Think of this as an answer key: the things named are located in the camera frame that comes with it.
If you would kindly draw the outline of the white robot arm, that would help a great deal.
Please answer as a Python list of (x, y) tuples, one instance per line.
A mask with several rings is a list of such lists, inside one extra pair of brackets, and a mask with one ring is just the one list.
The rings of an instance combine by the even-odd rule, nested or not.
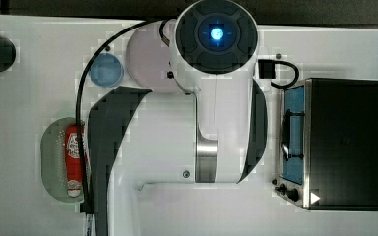
[(172, 33), (179, 92), (120, 86), (90, 110), (96, 236), (138, 236), (136, 195), (147, 185), (239, 183), (263, 155), (267, 108), (254, 79), (254, 18), (230, 0), (199, 0)]

